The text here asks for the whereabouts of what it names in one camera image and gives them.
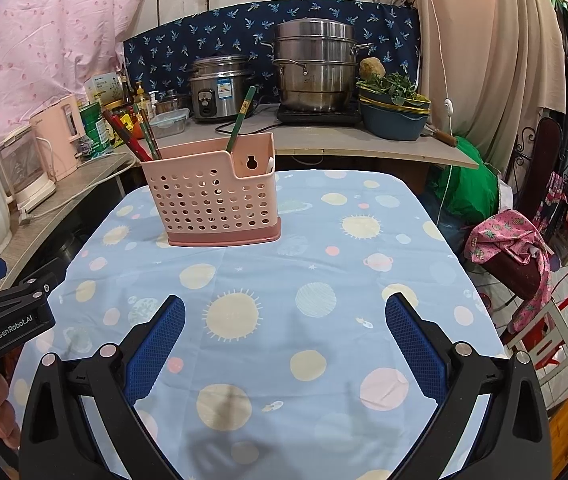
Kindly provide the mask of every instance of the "pink utensil holder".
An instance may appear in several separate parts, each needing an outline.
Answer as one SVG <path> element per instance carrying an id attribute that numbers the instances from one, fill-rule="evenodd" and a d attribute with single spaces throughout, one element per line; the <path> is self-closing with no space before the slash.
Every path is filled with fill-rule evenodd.
<path id="1" fill-rule="evenodd" d="M 161 148 L 161 160 L 142 169 L 172 246 L 226 247 L 272 242 L 277 215 L 272 133 Z"/>

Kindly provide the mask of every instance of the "green plastic bag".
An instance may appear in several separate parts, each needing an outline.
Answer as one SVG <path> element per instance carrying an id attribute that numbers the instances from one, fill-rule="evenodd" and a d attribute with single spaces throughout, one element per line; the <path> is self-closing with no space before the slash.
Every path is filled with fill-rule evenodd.
<path id="1" fill-rule="evenodd" d="M 448 166 L 432 187 L 441 201 L 446 190 L 448 173 L 452 171 L 444 207 L 449 213 L 461 217 L 469 224 L 480 224 L 497 214 L 499 207 L 497 176 L 483 163 L 477 148 L 463 137 L 457 138 L 459 139 L 457 148 L 477 162 L 480 167 L 472 170 Z"/>

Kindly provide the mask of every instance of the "wooden countertop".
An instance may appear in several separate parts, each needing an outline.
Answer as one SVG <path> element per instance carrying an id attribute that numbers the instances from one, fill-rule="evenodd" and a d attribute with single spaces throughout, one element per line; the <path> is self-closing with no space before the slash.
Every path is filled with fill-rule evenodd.
<path id="1" fill-rule="evenodd" d="M 247 118 L 240 133 L 250 133 L 279 124 L 275 114 L 279 105 L 262 105 Z M 189 120 L 184 133 L 158 139 L 160 148 L 195 140 L 214 139 L 223 134 L 215 132 L 218 124 L 197 124 Z M 273 130 L 276 155 L 350 155 L 395 158 L 429 162 L 445 166 L 477 168 L 469 156 L 456 148 L 434 139 L 419 137 L 414 142 L 386 140 L 376 137 L 363 126 L 279 126 Z"/>
<path id="2" fill-rule="evenodd" d="M 87 186 L 114 173 L 120 166 L 131 160 L 131 156 L 129 153 L 115 152 L 113 155 L 91 160 L 85 166 L 78 168 L 77 171 L 58 182 L 56 192 L 37 206 L 32 213 L 38 214 L 38 212 L 48 211 L 68 200 Z M 13 238 L 0 254 L 0 257 L 8 266 L 8 273 L 0 281 L 0 290 L 13 285 L 35 251 L 89 192 L 90 190 L 56 211 L 32 220 L 29 224 L 19 225 L 17 212 L 11 215 Z"/>

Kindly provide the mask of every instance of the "navy blue curtain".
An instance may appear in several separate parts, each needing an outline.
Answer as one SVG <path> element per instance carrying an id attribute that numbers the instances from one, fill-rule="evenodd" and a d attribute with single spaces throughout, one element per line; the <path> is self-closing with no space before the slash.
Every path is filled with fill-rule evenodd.
<path id="1" fill-rule="evenodd" d="M 388 72 L 417 78 L 419 15 L 412 7 L 354 0 L 272 0 L 209 10 L 166 23 L 125 41 L 130 78 L 144 89 L 189 93 L 193 61 L 216 54 L 250 56 L 263 103 L 279 101 L 272 43 L 275 25 L 298 18 L 328 18 L 355 27 L 357 43 L 372 43 Z"/>

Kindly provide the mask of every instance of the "pot handle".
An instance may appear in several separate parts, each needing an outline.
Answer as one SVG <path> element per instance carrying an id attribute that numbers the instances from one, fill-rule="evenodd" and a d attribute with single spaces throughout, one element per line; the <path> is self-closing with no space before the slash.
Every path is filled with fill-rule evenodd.
<path id="1" fill-rule="evenodd" d="M 358 45 L 353 45 L 353 48 L 350 49 L 350 54 L 352 56 L 356 56 L 359 50 L 363 50 L 365 48 L 371 48 L 373 46 L 372 43 L 361 43 Z"/>
<path id="2" fill-rule="evenodd" d="M 292 59 L 274 59 L 273 60 L 273 65 L 275 65 L 275 66 L 283 65 L 283 64 L 293 64 L 293 65 L 300 66 L 304 69 L 304 75 L 308 75 L 308 69 L 306 68 L 306 65 L 304 63 L 300 63 L 299 61 L 294 61 Z"/>

